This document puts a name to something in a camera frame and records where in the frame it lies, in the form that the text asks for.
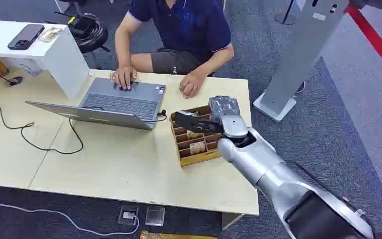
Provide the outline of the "person's left hand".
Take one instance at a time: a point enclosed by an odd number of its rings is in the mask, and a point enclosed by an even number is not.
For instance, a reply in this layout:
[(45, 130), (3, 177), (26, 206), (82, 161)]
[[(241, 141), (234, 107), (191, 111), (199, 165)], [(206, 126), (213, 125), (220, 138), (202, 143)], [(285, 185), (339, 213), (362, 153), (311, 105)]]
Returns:
[(186, 99), (195, 97), (199, 93), (206, 77), (206, 74), (197, 70), (188, 73), (180, 82), (180, 92)]

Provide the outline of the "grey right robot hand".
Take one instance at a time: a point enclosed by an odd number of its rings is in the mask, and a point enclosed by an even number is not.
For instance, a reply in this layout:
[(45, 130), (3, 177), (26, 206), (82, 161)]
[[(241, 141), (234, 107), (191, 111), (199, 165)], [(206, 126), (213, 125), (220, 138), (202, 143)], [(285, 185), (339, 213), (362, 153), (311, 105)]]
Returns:
[(172, 120), (180, 127), (184, 127), (194, 133), (220, 133), (224, 134), (223, 127), (220, 122), (203, 119), (192, 116), (190, 113), (183, 111), (175, 112), (172, 116)]

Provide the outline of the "person's right hand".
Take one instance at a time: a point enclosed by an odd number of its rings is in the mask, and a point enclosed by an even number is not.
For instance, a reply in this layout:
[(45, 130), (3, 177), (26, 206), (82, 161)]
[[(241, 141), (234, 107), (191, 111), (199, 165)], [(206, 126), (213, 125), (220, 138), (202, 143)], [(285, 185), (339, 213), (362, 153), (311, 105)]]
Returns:
[(114, 81), (115, 85), (125, 91), (131, 90), (136, 78), (137, 72), (130, 66), (118, 67), (110, 76), (110, 79)]

